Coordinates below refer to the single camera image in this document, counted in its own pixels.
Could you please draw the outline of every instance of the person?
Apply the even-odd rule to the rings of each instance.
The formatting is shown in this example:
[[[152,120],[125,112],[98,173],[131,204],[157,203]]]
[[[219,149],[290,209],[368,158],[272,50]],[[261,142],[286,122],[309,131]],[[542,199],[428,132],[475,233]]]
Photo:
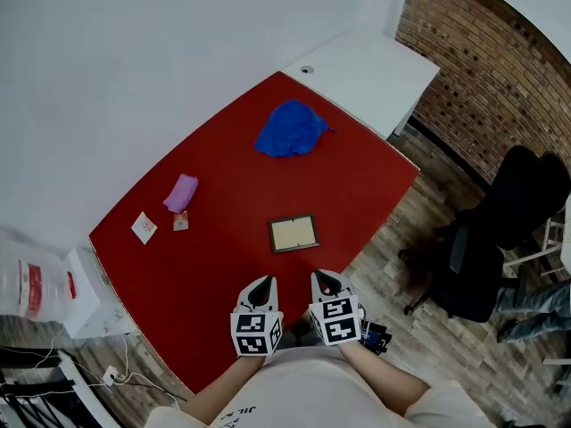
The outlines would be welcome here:
[[[547,285],[524,295],[514,306],[514,289],[501,289],[497,310],[501,313],[539,313],[522,322],[509,320],[498,333],[498,342],[514,342],[539,334],[571,330],[571,279]]]
[[[181,410],[155,408],[145,428],[493,427],[458,383],[431,387],[358,341],[326,347],[308,335],[240,357]]]

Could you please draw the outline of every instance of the shirt sleeve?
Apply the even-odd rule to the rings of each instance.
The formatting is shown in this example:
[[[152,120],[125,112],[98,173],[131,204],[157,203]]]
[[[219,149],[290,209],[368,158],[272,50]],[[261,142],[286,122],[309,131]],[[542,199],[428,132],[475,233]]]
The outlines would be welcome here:
[[[151,411],[145,428],[206,428],[206,425],[173,407],[156,407]]]
[[[427,428],[493,428],[482,409],[457,382],[428,390],[404,417]]]

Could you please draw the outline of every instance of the black and white marker cube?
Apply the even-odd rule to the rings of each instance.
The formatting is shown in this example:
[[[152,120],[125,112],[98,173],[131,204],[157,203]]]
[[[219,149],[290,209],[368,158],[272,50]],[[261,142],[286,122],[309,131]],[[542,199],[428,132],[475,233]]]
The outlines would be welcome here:
[[[360,339],[357,295],[312,303],[310,311],[311,321],[327,346]]]
[[[281,312],[230,314],[232,341],[238,356],[271,355],[282,337]]]

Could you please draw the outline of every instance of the blue fabric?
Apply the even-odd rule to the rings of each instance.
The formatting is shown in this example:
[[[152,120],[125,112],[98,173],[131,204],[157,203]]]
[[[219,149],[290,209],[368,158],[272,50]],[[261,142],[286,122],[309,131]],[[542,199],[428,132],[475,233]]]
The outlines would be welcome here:
[[[270,114],[253,147],[274,157],[303,154],[315,147],[326,130],[327,123],[312,108],[291,100]]]

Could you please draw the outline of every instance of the red table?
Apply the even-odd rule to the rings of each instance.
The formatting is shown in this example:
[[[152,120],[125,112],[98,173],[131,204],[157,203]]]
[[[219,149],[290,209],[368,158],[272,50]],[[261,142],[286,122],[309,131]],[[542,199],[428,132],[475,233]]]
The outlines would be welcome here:
[[[303,156],[256,152],[268,116],[291,99],[311,106],[336,133],[326,132]],[[181,173],[198,176],[200,184],[188,206],[189,229],[173,232],[162,201]],[[199,391],[236,358],[229,314],[238,293],[258,277],[276,276],[279,307],[291,324],[310,303],[311,271],[343,271],[417,173],[348,114],[276,73],[167,154],[90,239],[141,332]],[[130,229],[141,211],[158,227],[147,245]],[[272,253],[268,221],[310,213],[321,245]]]

